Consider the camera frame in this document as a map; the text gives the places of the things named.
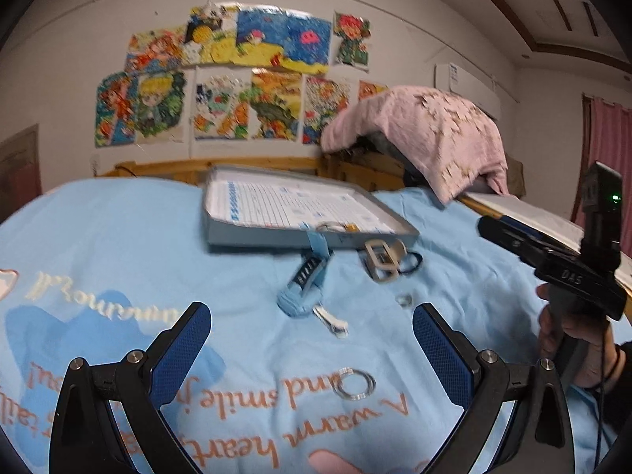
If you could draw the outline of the person's right hand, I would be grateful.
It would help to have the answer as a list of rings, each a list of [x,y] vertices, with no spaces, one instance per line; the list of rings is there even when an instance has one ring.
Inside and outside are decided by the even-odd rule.
[[[593,302],[559,287],[543,284],[537,296],[546,305],[539,317],[539,346],[553,361],[561,385],[603,389],[617,380],[624,354],[614,342],[606,314]]]

